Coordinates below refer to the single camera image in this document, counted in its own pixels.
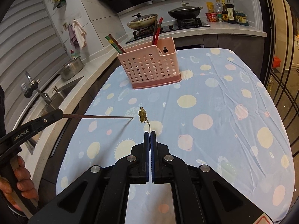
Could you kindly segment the person left hand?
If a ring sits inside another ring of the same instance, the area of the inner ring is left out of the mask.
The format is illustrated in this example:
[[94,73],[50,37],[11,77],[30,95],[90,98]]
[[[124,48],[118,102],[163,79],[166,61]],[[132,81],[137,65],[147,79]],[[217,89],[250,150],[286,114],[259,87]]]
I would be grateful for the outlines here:
[[[33,181],[30,179],[30,172],[25,168],[25,162],[21,156],[17,157],[19,167],[14,170],[15,177],[18,180],[17,187],[22,192],[22,196],[26,199],[38,201],[38,192],[34,187]],[[19,205],[12,197],[12,188],[8,181],[1,178],[1,191],[12,206],[22,211]]]

